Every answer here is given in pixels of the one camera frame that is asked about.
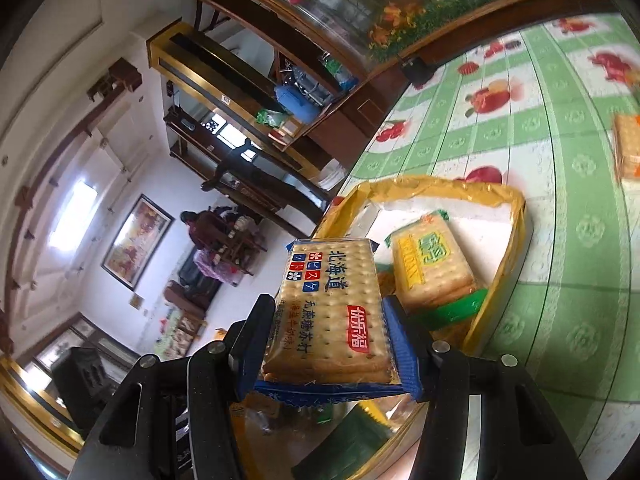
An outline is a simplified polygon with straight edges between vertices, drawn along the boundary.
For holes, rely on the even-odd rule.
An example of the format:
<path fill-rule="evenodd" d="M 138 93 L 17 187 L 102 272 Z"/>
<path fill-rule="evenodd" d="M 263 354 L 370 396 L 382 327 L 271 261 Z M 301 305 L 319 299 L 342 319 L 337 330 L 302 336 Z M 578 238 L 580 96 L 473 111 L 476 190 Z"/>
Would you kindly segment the dark green snack packet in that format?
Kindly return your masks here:
<path fill-rule="evenodd" d="M 372 401 L 358 402 L 334 430 L 292 469 L 295 480 L 348 479 L 392 436 Z"/>

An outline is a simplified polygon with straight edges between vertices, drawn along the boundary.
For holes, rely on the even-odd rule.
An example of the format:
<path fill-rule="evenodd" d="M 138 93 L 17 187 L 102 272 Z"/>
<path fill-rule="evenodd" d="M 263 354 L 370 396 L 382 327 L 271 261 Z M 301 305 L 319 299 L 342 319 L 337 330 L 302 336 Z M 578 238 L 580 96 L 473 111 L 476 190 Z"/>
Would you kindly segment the blue Hokkaido cracker pack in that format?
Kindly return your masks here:
<path fill-rule="evenodd" d="M 375 248 L 366 238 L 292 243 L 258 392 L 299 406 L 420 399 L 419 362 L 384 304 Z"/>

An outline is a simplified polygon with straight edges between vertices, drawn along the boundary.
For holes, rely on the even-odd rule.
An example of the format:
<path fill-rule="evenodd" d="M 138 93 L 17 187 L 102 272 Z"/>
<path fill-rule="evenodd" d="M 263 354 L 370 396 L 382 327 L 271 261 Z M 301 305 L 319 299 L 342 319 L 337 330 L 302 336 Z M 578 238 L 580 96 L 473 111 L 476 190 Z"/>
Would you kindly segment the Weidan green cracker pack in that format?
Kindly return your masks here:
<path fill-rule="evenodd" d="M 487 289 L 476 278 L 441 209 L 391 232 L 395 295 L 407 314 L 428 330 L 474 318 Z"/>

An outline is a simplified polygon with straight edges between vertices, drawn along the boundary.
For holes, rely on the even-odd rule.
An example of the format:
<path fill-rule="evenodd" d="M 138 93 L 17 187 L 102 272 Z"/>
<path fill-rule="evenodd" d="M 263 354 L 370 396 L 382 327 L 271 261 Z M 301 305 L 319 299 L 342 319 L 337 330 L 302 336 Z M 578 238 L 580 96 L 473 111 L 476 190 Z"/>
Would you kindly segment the long orange wafer pack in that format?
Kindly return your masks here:
<path fill-rule="evenodd" d="M 614 160 L 619 179 L 640 177 L 640 125 L 638 115 L 615 114 L 613 119 Z"/>

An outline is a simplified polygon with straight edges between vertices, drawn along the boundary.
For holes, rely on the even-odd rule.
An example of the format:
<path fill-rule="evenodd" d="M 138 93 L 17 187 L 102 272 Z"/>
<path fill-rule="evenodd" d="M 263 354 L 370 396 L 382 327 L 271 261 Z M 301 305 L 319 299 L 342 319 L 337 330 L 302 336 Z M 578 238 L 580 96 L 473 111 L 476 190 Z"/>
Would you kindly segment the black sofa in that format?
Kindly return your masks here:
<path fill-rule="evenodd" d="M 183 295 L 197 307 L 207 311 L 222 283 L 216 278 L 209 278 L 196 265 L 194 257 L 198 250 L 193 247 L 186 256 L 178 271 L 178 282 L 183 288 Z"/>

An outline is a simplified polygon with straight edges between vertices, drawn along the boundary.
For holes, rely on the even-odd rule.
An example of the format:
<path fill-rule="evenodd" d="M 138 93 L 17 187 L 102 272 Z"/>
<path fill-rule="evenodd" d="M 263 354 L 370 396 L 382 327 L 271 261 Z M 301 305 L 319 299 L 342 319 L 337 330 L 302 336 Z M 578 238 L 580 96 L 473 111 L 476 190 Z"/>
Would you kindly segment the framed painting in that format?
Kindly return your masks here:
<path fill-rule="evenodd" d="M 129 290 L 135 290 L 174 221 L 171 214 L 141 194 L 122 222 L 101 268 Z"/>

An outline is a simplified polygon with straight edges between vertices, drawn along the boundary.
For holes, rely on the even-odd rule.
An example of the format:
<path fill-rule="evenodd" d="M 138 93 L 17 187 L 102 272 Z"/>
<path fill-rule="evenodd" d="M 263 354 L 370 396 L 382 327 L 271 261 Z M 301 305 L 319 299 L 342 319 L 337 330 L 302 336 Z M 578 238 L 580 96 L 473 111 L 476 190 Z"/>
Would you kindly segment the ceiling light panel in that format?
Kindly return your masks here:
<path fill-rule="evenodd" d="M 62 255 L 73 255 L 85 237 L 96 213 L 98 191 L 84 179 L 78 179 L 56 215 L 48 237 L 48 246 Z"/>

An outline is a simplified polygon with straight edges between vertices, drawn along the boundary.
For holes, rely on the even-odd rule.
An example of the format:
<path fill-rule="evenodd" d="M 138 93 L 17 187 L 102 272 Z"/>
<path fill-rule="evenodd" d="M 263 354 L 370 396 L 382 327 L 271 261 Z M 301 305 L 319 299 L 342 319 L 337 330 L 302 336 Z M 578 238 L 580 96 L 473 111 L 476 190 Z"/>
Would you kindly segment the seated person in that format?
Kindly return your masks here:
<path fill-rule="evenodd" d="M 188 227 L 189 237 L 196 247 L 193 257 L 198 270 L 206 278 L 238 287 L 247 266 L 265 250 L 264 241 L 255 221 L 230 206 L 201 212 L 183 211 L 180 220 Z M 230 248 L 231 240 L 245 236 L 243 245 L 227 260 L 221 253 Z"/>

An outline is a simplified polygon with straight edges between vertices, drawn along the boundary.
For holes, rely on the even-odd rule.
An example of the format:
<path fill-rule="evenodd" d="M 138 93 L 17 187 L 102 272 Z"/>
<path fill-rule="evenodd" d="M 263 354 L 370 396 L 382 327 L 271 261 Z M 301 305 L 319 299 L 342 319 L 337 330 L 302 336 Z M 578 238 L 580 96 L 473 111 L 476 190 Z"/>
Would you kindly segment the dark wooden chair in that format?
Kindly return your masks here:
<path fill-rule="evenodd" d="M 264 192 L 272 198 L 280 198 L 285 203 L 301 212 L 309 220 L 318 224 L 324 215 L 326 206 L 331 201 L 331 196 L 323 188 L 319 188 L 314 182 L 304 177 L 298 171 L 290 168 L 287 164 L 270 155 L 269 153 L 259 150 L 257 158 L 268 160 L 271 165 L 277 166 L 286 174 L 290 174 L 294 179 L 300 182 L 311 195 L 321 200 L 321 206 L 317 206 L 306 194 L 300 192 L 293 185 L 285 181 L 273 177 L 272 174 L 257 167 L 254 162 L 248 162 L 243 158 L 243 153 L 253 151 L 254 146 L 249 138 L 244 143 L 232 150 L 218 162 L 214 176 L 201 184 L 203 192 L 209 192 L 217 187 L 226 172 L 232 174 L 233 177 L 243 181 L 245 184 L 253 185 L 259 191 Z"/>

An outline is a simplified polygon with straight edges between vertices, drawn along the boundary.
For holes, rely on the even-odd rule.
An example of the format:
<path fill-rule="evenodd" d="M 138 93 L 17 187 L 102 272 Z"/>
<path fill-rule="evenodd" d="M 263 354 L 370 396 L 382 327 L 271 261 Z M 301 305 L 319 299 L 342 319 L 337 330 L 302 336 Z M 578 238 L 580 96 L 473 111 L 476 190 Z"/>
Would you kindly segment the green bag on cabinet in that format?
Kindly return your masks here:
<path fill-rule="evenodd" d="M 288 113 L 278 112 L 277 110 L 267 110 L 266 108 L 263 108 L 256 114 L 256 122 L 258 122 L 258 124 L 268 126 L 273 129 L 280 128 L 287 120 Z"/>

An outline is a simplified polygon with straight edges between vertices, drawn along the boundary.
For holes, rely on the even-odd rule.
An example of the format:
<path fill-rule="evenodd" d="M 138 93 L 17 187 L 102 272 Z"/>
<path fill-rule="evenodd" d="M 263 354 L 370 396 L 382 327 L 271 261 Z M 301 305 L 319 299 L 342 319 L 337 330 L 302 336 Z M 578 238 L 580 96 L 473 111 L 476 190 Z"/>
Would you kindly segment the green fruit pattern tablecloth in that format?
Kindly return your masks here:
<path fill-rule="evenodd" d="M 639 435 L 639 185 L 617 180 L 612 140 L 614 117 L 639 103 L 614 61 L 639 63 L 616 13 L 466 52 L 405 91 L 342 185 L 491 166 L 523 193 L 533 239 L 485 356 L 527 366 L 591 479 L 608 478 Z"/>

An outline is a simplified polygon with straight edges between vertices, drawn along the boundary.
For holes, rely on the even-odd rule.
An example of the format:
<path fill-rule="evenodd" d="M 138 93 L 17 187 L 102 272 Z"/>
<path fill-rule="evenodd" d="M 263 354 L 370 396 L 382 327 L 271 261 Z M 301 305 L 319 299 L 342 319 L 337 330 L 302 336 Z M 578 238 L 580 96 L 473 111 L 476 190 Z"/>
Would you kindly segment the blue thermos jug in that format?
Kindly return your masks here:
<path fill-rule="evenodd" d="M 295 86 L 278 84 L 274 94 L 278 103 L 304 125 L 311 124 L 320 115 L 320 108 L 308 101 Z"/>

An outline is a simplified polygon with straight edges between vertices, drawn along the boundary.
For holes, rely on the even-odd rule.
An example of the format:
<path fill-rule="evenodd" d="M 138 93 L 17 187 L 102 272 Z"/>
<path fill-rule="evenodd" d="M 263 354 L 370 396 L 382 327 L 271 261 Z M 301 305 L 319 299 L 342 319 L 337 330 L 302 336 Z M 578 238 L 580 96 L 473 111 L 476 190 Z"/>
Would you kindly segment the wooden side cabinet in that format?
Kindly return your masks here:
<path fill-rule="evenodd" d="M 289 146 L 278 145 L 282 157 L 293 159 L 292 166 L 306 176 L 331 159 L 351 170 L 408 84 L 398 67 L 358 84 L 306 125 Z"/>

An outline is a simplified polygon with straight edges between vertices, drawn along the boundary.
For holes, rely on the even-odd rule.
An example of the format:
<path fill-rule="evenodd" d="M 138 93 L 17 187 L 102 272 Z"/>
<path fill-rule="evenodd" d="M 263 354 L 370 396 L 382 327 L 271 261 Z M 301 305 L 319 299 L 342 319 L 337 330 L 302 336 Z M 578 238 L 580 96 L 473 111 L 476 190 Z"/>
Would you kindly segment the small black cup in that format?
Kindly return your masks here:
<path fill-rule="evenodd" d="M 438 65 L 425 63 L 422 58 L 415 56 L 400 63 L 400 69 L 410 84 L 416 88 L 427 84 L 438 70 Z"/>

